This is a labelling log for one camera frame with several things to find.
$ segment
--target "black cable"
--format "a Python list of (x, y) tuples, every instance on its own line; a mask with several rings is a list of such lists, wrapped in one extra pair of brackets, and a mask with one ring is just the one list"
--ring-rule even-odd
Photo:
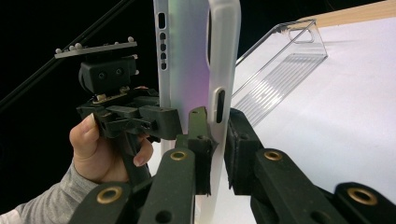
[[(85, 30), (81, 35), (79, 35), (75, 40), (73, 40), (64, 49), (68, 49), (69, 46), (75, 46), (77, 43), (85, 45), (85, 43), (93, 37), (97, 32), (99, 32), (104, 26), (111, 22), (116, 16), (118, 16), (125, 8), (127, 8), (134, 0), (121, 0), (113, 8), (111, 8), (105, 15), (103, 15), (98, 21), (92, 24), (87, 30)], [(11, 93), (9, 93), (5, 98), (0, 101), (0, 113), (5, 111), (9, 106), (11, 106), (15, 101), (17, 101), (21, 96), (33, 88), (33, 86), (44, 78), (48, 73), (50, 73), (54, 68), (56, 68), (64, 59), (51, 58), (43, 66), (41, 66), (37, 71), (35, 71), (31, 76), (26, 78), (21, 85), (15, 88)]]

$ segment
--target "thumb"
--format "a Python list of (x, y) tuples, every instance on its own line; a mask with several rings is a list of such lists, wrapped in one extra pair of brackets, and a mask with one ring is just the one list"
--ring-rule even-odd
[(70, 143), (74, 148), (77, 159), (87, 159), (95, 153), (99, 129), (93, 114), (90, 114), (80, 124), (75, 126), (69, 134)]

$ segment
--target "white surface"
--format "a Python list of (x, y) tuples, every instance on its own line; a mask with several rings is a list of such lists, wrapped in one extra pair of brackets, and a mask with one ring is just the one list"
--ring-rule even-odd
[[(255, 130), (330, 192), (370, 186), (396, 203), (396, 18), (319, 29), (329, 53)], [(235, 74), (235, 82), (243, 81)], [(159, 145), (150, 162), (155, 172)], [(255, 223), (223, 167), (213, 223)]]

